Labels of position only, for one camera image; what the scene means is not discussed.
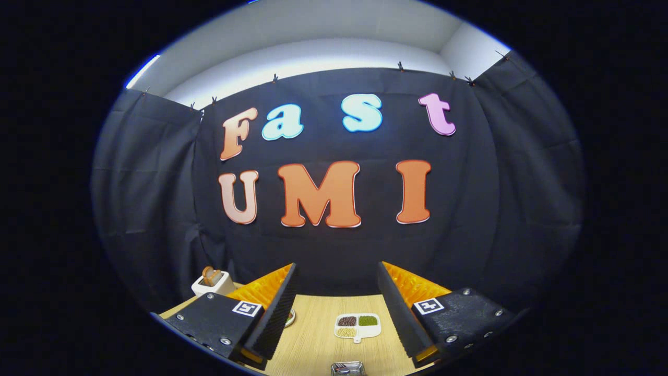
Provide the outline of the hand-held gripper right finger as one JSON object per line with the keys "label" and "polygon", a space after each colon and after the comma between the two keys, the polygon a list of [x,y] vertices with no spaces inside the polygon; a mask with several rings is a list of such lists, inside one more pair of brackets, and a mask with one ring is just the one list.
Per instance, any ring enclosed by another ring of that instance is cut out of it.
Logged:
{"label": "hand-held gripper right finger", "polygon": [[378,264],[377,281],[416,368],[465,357],[521,317],[470,287],[449,290],[385,261]]}

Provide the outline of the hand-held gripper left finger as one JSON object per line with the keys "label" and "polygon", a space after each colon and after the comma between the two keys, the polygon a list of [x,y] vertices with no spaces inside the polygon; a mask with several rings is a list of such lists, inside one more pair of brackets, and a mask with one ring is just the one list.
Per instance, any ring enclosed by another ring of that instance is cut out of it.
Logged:
{"label": "hand-held gripper left finger", "polygon": [[265,370],[274,357],[297,290],[290,263],[227,295],[207,292],[163,319],[166,329],[213,357]]}

